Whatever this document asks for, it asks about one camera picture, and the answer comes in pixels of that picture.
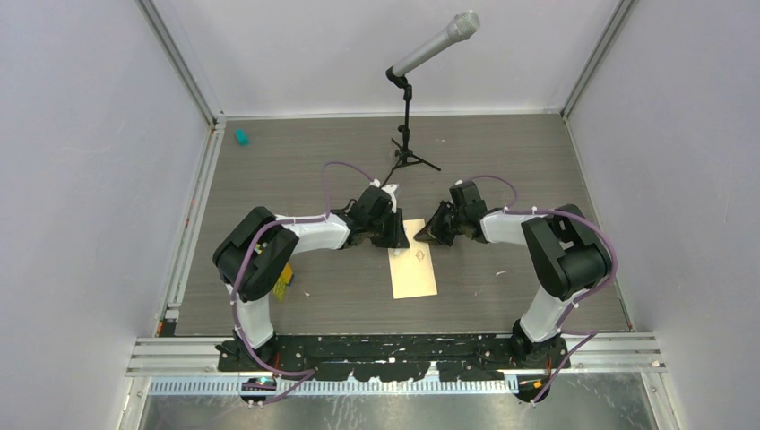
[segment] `white wall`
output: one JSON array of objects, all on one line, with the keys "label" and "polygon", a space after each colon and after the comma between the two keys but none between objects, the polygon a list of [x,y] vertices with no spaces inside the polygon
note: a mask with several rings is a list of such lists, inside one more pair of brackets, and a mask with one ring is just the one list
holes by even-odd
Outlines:
[{"label": "white wall", "polygon": [[571,126],[687,428],[757,428],[760,3],[640,1]]},{"label": "white wall", "polygon": [[385,69],[457,13],[481,28],[409,74],[417,111],[558,111],[618,0],[156,0],[229,116],[401,112]]},{"label": "white wall", "polygon": [[133,1],[0,11],[0,428],[114,428],[207,129]]}]

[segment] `silver microphone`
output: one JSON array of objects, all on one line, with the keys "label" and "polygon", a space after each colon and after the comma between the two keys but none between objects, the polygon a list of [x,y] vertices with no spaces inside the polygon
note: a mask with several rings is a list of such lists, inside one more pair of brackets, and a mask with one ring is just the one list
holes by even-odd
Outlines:
[{"label": "silver microphone", "polygon": [[479,28],[480,18],[473,11],[454,16],[445,29],[388,69],[388,78],[391,79],[390,74],[401,78],[454,43],[469,39]]}]

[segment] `tripod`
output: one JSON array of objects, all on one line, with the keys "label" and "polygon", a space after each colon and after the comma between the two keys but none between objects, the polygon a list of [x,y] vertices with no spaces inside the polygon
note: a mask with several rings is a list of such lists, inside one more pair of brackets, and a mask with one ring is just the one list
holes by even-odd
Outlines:
[{"label": "tripod", "polygon": [[404,110],[404,124],[399,125],[399,132],[402,134],[402,144],[399,144],[395,139],[391,139],[391,142],[393,142],[398,149],[393,153],[396,158],[398,158],[398,161],[396,161],[395,166],[391,168],[391,172],[388,173],[388,176],[385,177],[385,180],[383,181],[383,186],[385,186],[388,183],[388,180],[391,179],[391,175],[393,172],[396,171],[398,168],[406,168],[407,166],[414,166],[415,164],[427,164],[428,166],[434,168],[437,171],[441,171],[441,168],[436,166],[433,163],[428,162],[427,160],[421,158],[418,155],[414,155],[414,152],[409,149],[409,136],[410,136],[410,130],[409,130],[409,104],[411,102],[411,85],[406,80],[406,76],[397,77],[392,72],[393,68],[388,69],[385,72],[385,76],[388,77],[388,79],[393,82],[397,87],[404,90],[404,102],[406,102],[406,109]]}]

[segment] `microphone handle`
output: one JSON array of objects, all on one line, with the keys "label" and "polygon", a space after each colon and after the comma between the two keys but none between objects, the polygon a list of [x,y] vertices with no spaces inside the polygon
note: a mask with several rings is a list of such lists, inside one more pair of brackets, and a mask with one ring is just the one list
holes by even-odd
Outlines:
[{"label": "microphone handle", "polygon": [[391,73],[393,73],[394,76],[401,78],[406,73],[417,68],[418,65],[425,63],[427,60],[453,44],[454,40],[449,37],[446,29],[443,29],[433,36],[432,39],[412,51],[411,54],[405,56],[398,63],[394,64],[391,68]]}]

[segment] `yellow paper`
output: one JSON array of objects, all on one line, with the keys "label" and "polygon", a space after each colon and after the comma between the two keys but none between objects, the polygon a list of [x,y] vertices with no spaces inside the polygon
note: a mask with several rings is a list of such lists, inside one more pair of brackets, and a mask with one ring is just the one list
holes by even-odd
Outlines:
[{"label": "yellow paper", "polygon": [[391,282],[393,298],[435,296],[438,294],[436,275],[433,273],[433,259],[430,245],[417,242],[414,235],[425,227],[424,219],[407,219],[404,230],[409,239],[409,249],[402,249],[395,255],[396,249],[388,250],[391,263]]}]

